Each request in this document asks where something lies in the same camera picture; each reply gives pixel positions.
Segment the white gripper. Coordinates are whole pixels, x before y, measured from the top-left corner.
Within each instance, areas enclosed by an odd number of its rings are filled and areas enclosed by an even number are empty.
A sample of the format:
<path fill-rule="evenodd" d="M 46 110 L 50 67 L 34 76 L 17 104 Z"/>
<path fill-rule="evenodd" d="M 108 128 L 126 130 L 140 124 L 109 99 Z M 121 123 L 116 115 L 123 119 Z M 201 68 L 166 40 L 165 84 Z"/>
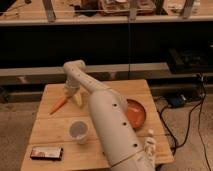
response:
<path fill-rule="evenodd" d="M 67 80 L 64 86 L 64 93 L 67 97 L 73 97 L 75 103 L 79 107 L 82 107 L 83 106 L 82 95 L 79 92 L 77 92 L 79 88 L 80 86 L 78 83 Z"/>

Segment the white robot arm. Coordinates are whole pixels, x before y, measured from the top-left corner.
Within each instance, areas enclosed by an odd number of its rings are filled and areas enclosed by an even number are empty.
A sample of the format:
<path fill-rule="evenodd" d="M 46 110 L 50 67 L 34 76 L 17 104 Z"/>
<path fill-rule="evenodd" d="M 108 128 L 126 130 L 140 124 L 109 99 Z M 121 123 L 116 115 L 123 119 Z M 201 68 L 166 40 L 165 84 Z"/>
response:
<path fill-rule="evenodd" d="M 125 113 L 127 100 L 108 85 L 85 73 L 82 60 L 63 65 L 65 87 L 73 96 L 83 86 L 89 93 L 88 108 L 111 171 L 155 171 Z"/>

